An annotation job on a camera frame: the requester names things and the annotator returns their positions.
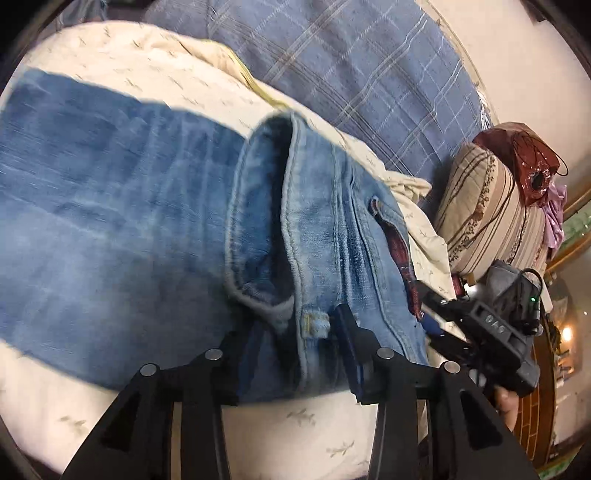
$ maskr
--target striped pillow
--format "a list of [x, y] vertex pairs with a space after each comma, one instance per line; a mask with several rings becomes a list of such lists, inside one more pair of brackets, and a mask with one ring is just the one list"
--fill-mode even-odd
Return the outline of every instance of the striped pillow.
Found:
[[475, 144], [457, 153], [434, 226], [447, 242], [453, 273], [478, 279], [497, 259], [545, 269], [544, 212], [525, 207], [509, 169]]

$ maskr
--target human hand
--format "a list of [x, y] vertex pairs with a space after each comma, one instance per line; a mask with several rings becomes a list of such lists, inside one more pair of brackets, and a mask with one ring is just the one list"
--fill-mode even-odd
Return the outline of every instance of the human hand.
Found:
[[510, 392], [506, 388], [495, 387], [496, 409], [510, 431], [517, 424], [517, 411], [519, 410], [519, 397], [517, 393]]

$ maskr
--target purple cloth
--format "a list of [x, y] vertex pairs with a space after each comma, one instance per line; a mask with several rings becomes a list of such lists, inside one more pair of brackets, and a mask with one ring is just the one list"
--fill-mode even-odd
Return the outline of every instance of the purple cloth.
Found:
[[548, 246], [548, 256], [552, 258], [564, 241], [562, 230], [563, 209], [566, 204], [566, 186], [556, 185], [550, 180], [548, 185], [548, 202], [542, 205], [546, 215], [546, 228], [544, 230], [545, 243]]

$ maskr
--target blue plaid blanket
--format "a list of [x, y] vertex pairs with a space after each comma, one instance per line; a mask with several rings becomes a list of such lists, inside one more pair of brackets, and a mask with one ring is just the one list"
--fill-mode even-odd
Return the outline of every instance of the blue plaid blanket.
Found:
[[157, 0], [145, 21], [226, 44], [387, 169], [431, 182], [430, 216], [453, 155], [481, 130], [470, 77], [414, 0]]

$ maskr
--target silver screw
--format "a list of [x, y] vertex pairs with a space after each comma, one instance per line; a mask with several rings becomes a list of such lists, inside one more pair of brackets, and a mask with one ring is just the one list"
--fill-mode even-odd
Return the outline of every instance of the silver screw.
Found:
[[394, 356], [394, 350], [387, 346], [381, 346], [378, 348], [377, 353], [378, 357], [383, 358], [384, 360], [390, 360]]
[[139, 373], [142, 377], [151, 377], [156, 373], [158, 367], [154, 364], [145, 364], [142, 368], [139, 369]]
[[220, 360], [223, 357], [223, 352], [219, 348], [212, 348], [205, 352], [205, 358], [208, 360]]
[[443, 365], [443, 368], [445, 368], [446, 372], [449, 372], [451, 374], [458, 374], [460, 372], [460, 365], [456, 362], [445, 362], [445, 365]]

